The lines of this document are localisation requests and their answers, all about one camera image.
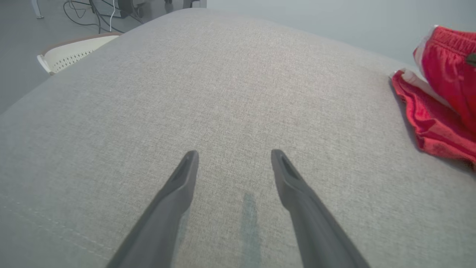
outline gray floor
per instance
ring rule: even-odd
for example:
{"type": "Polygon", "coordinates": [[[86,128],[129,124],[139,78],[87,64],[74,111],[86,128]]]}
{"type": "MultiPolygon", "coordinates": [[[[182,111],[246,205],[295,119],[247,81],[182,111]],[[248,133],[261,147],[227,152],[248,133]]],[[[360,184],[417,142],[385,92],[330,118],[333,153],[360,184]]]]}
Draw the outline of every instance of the gray floor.
{"type": "MultiPolygon", "coordinates": [[[[71,22],[63,11],[65,0],[39,0],[43,19],[38,20],[28,0],[0,1],[0,114],[25,94],[49,78],[36,60],[45,48],[63,41],[82,38],[98,33],[97,26],[80,26],[71,22]]],[[[182,9],[183,0],[173,0],[164,5],[164,0],[151,0],[144,6],[144,22],[177,9],[182,9]]],[[[89,6],[75,4],[77,9],[86,8],[82,19],[66,6],[66,11],[80,23],[97,23],[89,6]]],[[[112,25],[129,31],[140,24],[134,19],[113,18],[112,25]]]]}

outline red shorts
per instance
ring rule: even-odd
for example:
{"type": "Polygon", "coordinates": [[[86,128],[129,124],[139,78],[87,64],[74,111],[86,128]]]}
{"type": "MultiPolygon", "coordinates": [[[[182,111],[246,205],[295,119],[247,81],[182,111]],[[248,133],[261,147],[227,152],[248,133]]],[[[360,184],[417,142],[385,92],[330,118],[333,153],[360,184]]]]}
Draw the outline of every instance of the red shorts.
{"type": "Polygon", "coordinates": [[[476,33],[437,27],[425,44],[420,68],[453,110],[407,83],[402,71],[392,83],[407,104],[418,147],[431,155],[468,160],[476,170],[476,68],[466,62],[471,53],[476,53],[476,33]]]}
{"type": "Polygon", "coordinates": [[[472,53],[476,53],[476,33],[438,26],[426,42],[421,67],[433,90],[476,133],[476,68],[466,63],[472,53]]]}

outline wall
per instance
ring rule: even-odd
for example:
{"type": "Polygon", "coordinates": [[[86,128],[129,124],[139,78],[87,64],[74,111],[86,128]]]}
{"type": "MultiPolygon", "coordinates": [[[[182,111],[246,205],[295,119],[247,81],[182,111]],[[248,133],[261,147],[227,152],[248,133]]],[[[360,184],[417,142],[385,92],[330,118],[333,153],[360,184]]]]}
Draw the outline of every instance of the wall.
{"type": "Polygon", "coordinates": [[[275,21],[409,64],[434,24],[476,31],[476,0],[208,0],[207,8],[275,21]]]}

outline chair backrest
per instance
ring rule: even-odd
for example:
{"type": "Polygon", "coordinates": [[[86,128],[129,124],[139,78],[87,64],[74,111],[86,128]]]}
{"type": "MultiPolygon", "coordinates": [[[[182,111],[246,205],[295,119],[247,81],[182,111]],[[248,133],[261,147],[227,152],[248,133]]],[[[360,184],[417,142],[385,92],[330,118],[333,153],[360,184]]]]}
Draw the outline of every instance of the chair backrest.
{"type": "Polygon", "coordinates": [[[37,56],[41,66],[51,75],[58,73],[84,58],[105,43],[119,37],[120,33],[105,33],[63,42],[46,49],[37,56]]]}

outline gray fabric surface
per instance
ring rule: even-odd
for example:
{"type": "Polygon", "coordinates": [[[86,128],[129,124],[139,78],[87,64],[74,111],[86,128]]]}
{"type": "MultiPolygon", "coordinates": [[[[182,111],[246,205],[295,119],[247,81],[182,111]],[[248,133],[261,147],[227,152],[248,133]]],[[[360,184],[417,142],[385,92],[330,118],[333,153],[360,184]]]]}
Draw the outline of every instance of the gray fabric surface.
{"type": "Polygon", "coordinates": [[[300,267],[273,148],[372,267],[474,267],[474,174],[415,148],[401,67],[214,10],[127,32],[0,116],[0,267],[103,267],[192,149],[175,267],[300,267]]]}

